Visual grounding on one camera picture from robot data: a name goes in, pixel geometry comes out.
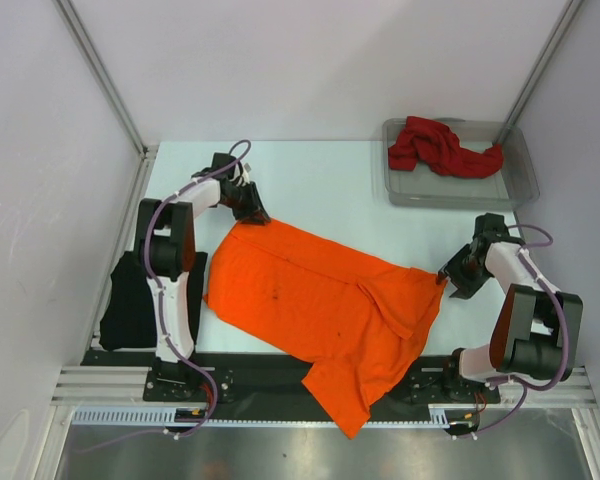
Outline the orange t-shirt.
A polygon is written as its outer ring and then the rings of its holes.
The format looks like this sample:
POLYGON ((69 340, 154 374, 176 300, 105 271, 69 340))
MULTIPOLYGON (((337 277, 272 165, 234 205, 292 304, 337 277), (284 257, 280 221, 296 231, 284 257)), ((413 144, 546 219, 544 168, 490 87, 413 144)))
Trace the orange t-shirt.
POLYGON ((352 439, 423 352, 444 289, 433 273, 274 220, 230 230, 205 301, 220 320, 310 363, 304 387, 352 439))

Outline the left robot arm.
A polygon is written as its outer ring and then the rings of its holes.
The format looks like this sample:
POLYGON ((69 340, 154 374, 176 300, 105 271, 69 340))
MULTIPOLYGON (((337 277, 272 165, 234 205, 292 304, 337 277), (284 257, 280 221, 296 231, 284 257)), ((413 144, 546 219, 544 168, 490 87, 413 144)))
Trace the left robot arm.
POLYGON ((243 163, 245 153, 213 154, 211 165, 165 199, 144 198, 137 210, 134 253, 147 278, 157 330, 156 358, 178 365, 195 350, 188 284, 196 264, 195 220, 219 205, 238 223, 264 226, 271 218, 243 163))

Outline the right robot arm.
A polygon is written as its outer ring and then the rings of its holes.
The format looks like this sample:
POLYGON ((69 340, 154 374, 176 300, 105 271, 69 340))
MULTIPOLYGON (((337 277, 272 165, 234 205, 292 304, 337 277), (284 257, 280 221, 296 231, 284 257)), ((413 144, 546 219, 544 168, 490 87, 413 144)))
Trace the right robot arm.
POLYGON ((437 273, 438 284, 455 288, 453 298, 471 299, 490 279, 505 294, 489 343, 454 351, 454 368, 441 376, 442 391, 453 401, 466 400, 478 382, 515 381, 546 391, 573 370, 582 299, 551 283, 530 256, 535 245, 510 230, 502 215, 478 216, 472 240, 437 273))

